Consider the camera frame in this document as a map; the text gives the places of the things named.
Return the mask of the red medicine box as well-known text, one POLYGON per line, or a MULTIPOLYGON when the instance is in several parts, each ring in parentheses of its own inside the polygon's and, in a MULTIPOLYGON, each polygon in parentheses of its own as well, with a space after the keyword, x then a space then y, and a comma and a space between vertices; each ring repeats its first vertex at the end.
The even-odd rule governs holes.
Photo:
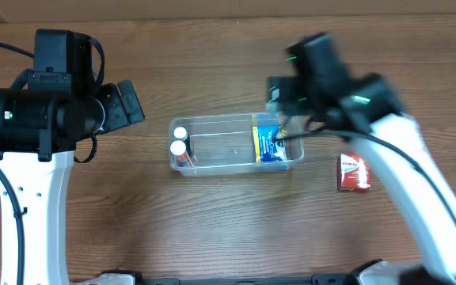
POLYGON ((368 192, 371 189, 369 165, 358 154, 341 153, 339 155, 337 189, 340 192, 368 192))

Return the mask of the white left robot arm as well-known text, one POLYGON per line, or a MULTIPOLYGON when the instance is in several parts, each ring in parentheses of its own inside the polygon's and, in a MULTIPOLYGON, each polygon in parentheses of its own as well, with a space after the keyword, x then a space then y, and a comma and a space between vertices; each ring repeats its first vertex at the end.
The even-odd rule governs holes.
POLYGON ((145 119, 133 84, 93 69, 101 44, 39 29, 33 65, 0 88, 3 284, 67 284, 66 201, 79 142, 145 119))

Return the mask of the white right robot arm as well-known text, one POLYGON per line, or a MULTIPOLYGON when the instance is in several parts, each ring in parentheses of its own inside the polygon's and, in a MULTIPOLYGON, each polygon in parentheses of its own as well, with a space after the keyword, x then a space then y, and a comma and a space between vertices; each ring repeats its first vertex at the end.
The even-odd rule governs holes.
POLYGON ((363 158, 388 192, 421 255, 418 264, 373 260, 347 284, 456 284, 456 195, 435 164, 418 123, 379 74, 350 75, 321 32, 287 49, 292 77, 268 80, 267 108, 306 116, 303 137, 336 136, 363 158))

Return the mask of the black tube white cap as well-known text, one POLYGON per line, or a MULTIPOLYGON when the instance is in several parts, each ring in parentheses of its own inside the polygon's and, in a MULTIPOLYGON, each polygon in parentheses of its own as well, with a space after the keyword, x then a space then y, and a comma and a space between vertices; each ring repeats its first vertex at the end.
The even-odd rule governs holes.
POLYGON ((182 141, 186 146, 186 151, 190 157, 193 156, 193 151, 191 147, 191 139, 188 131, 184 127, 176 127, 173 131, 175 140, 182 141))

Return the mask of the blue VapoDrops box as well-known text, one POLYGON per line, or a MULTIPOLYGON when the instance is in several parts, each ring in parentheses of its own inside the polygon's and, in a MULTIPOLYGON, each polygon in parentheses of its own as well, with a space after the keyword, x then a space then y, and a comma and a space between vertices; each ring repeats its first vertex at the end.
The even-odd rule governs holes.
POLYGON ((286 132, 282 126, 267 125, 253 127, 253 145, 255 162, 284 162, 287 160, 287 148, 282 137, 286 132))

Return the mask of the orange tube white cap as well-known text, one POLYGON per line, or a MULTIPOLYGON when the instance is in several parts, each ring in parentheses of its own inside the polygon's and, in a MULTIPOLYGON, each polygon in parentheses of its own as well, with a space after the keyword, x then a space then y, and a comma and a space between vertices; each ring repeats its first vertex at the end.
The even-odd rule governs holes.
POLYGON ((174 158, 177 166, 179 167, 193 167, 194 163, 192 160, 192 152, 190 146, 181 140, 173 141, 170 146, 169 150, 171 155, 174 158))

